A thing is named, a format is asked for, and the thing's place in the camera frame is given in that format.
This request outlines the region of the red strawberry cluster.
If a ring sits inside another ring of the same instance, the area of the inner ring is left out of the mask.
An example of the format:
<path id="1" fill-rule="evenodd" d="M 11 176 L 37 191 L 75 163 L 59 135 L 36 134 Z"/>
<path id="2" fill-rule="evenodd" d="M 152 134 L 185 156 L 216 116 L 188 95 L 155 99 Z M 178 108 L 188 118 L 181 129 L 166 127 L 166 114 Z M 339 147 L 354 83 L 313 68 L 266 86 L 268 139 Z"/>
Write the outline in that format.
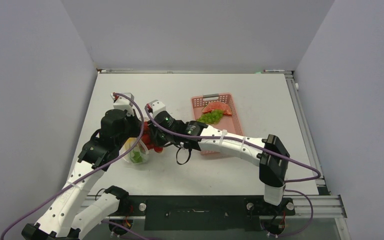
<path id="1" fill-rule="evenodd" d="M 156 153 L 162 153 L 163 148 L 160 146 L 157 146 L 155 141 L 152 140 L 152 132 L 150 127 L 148 126 L 148 122 L 144 122 L 144 130 L 143 135 L 141 137 L 141 141 L 145 144 L 148 150 L 154 150 Z"/>

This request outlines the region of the yellow bell pepper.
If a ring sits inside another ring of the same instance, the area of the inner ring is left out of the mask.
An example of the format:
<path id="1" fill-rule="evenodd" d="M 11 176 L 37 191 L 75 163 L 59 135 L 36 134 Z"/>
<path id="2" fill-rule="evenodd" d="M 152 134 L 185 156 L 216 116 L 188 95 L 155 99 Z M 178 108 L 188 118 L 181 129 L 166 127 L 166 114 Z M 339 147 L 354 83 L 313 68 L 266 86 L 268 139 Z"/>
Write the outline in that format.
<path id="1" fill-rule="evenodd" d="M 128 149 L 130 149 L 132 146 L 135 146 L 135 141 L 136 141 L 136 138 L 129 138 L 123 145 L 123 148 L 127 151 Z"/>

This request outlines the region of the clear zip top bag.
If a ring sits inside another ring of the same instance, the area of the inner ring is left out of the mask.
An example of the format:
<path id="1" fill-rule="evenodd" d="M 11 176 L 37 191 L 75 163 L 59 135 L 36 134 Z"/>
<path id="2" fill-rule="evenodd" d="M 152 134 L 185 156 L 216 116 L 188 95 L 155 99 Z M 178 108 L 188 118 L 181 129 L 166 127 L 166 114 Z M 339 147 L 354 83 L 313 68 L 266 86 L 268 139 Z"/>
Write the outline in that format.
<path id="1" fill-rule="evenodd" d="M 151 144 L 149 141 L 149 118 L 144 118 L 144 132 L 140 141 L 134 145 L 133 149 L 126 154 L 123 159 L 129 164 L 144 164 L 149 160 Z"/>

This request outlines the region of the green lime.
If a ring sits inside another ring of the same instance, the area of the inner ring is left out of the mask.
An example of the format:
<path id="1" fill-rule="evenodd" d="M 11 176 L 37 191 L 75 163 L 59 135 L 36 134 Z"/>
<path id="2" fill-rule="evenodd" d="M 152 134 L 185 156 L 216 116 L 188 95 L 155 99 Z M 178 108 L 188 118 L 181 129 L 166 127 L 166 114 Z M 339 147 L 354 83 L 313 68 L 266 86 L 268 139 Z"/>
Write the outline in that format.
<path id="1" fill-rule="evenodd" d="M 144 162 L 144 158 L 143 158 L 143 155 L 140 151 L 134 151 L 132 150 L 129 155 L 128 155 L 128 158 L 129 160 L 133 163 L 133 164 L 141 164 Z"/>

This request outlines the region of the green grape bunch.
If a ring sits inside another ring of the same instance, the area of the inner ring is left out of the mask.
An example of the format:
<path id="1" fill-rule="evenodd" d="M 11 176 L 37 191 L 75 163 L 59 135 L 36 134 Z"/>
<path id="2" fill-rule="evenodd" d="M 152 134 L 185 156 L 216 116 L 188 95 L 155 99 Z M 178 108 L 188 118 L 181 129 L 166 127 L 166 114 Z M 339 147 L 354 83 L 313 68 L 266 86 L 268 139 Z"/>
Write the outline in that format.
<path id="1" fill-rule="evenodd" d="M 214 109 L 211 112 L 203 113 L 196 121 L 207 125 L 218 124 L 223 118 L 224 112 L 220 109 Z"/>

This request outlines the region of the pink plastic basket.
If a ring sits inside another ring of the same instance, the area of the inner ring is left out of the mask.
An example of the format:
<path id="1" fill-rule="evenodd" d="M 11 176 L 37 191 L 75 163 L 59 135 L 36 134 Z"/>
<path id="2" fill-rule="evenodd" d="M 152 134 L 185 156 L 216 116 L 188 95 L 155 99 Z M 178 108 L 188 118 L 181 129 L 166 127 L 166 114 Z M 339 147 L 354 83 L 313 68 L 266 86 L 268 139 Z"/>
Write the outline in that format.
<path id="1" fill-rule="evenodd" d="M 201 96 L 193 96 L 190 99 L 193 117 L 198 119 L 203 115 L 202 110 L 212 102 L 221 102 L 227 104 L 231 111 L 232 116 L 223 116 L 220 121 L 216 124 L 211 124 L 212 127 L 219 130 L 227 130 L 231 134 L 243 136 L 243 128 L 241 126 L 241 121 L 239 115 L 237 114 L 237 109 L 235 106 L 235 101 L 233 96 L 230 93 L 215 93 Z"/>

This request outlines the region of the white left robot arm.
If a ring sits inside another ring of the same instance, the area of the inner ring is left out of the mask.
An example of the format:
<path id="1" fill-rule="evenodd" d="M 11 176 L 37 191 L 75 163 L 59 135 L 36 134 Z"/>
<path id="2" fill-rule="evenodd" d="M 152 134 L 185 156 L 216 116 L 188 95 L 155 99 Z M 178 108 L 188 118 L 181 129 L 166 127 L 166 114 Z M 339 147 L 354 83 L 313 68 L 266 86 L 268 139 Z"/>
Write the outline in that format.
<path id="1" fill-rule="evenodd" d="M 72 224 L 81 204 L 109 166 L 119 158 L 126 141 L 141 137 L 143 132 L 141 111 L 130 114 L 127 110 L 108 110 L 100 121 L 100 128 L 81 148 L 63 189 L 51 197 L 51 206 L 36 223 L 28 223 L 23 228 L 21 235 L 24 239 L 78 240 L 81 229 Z"/>

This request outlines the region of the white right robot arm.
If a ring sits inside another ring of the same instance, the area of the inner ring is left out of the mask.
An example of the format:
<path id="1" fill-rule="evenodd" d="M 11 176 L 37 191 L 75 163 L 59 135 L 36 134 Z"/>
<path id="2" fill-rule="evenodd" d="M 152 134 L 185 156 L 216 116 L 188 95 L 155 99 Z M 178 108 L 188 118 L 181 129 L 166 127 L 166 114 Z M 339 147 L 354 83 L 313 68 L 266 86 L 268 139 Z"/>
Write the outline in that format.
<path id="1" fill-rule="evenodd" d="M 263 209 L 275 214 L 282 208 L 288 169 L 286 159 L 290 154 L 276 135 L 270 134 L 266 138 L 241 136 L 195 120 L 176 120 L 165 110 L 150 121 L 166 142 L 181 145 L 189 151 L 237 157 L 255 165 L 259 168 L 259 180 L 265 185 Z"/>

